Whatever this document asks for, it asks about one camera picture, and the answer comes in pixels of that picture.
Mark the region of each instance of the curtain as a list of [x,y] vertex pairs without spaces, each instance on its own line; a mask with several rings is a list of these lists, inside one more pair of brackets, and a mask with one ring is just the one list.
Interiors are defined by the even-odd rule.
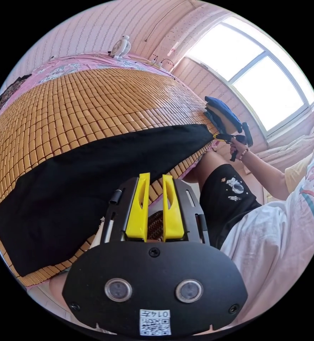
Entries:
[[296,164],[313,152],[314,126],[308,135],[302,135],[291,143],[256,153],[258,157],[280,171]]
[[185,54],[203,37],[210,29],[232,13],[209,3],[203,3],[185,15],[169,33],[162,39],[158,47],[152,53],[158,56],[158,61],[164,58],[170,59],[171,63],[163,62],[163,68],[173,71]]

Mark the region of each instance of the blue cloth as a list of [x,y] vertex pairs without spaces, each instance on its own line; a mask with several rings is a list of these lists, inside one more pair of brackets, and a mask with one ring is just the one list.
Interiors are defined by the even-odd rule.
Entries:
[[236,127],[237,132],[242,132],[242,123],[220,99],[206,96],[204,100],[213,108],[219,110]]
[[217,116],[210,109],[206,109],[204,112],[205,116],[208,120],[214,125],[214,127],[218,130],[219,134],[227,134],[226,128],[222,123],[222,120],[219,116]]

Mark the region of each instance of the handheld tool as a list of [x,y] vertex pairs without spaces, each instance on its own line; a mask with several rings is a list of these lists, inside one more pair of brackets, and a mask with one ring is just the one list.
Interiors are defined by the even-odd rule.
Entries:
[[247,300],[232,260],[210,246],[191,187],[163,175],[163,242],[147,243],[150,174],[115,191],[99,244],[71,266],[63,298],[82,323],[135,339],[229,325]]
[[[227,144],[231,144],[232,138],[235,138],[237,141],[239,141],[240,143],[242,143],[244,145],[247,145],[248,147],[253,146],[252,135],[250,134],[249,126],[246,122],[242,123],[242,129],[243,129],[245,135],[216,134],[216,135],[214,135],[214,139],[216,139],[218,141],[223,141]],[[237,153],[238,153],[238,151],[236,150],[232,154],[230,161],[235,162]]]

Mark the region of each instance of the wrist bracelet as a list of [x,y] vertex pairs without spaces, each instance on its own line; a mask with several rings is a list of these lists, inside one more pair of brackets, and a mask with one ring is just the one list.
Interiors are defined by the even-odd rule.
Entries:
[[241,154],[241,156],[239,157],[239,160],[241,161],[242,157],[249,151],[249,148],[247,148],[246,150],[244,150]]

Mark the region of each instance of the white fan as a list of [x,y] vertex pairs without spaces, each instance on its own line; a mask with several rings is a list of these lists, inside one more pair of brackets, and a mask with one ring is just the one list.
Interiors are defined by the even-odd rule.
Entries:
[[128,54],[131,49],[131,44],[128,41],[129,36],[122,36],[122,39],[118,40],[112,51],[110,52],[110,57],[114,59],[121,58],[122,56],[125,56],[125,54]]

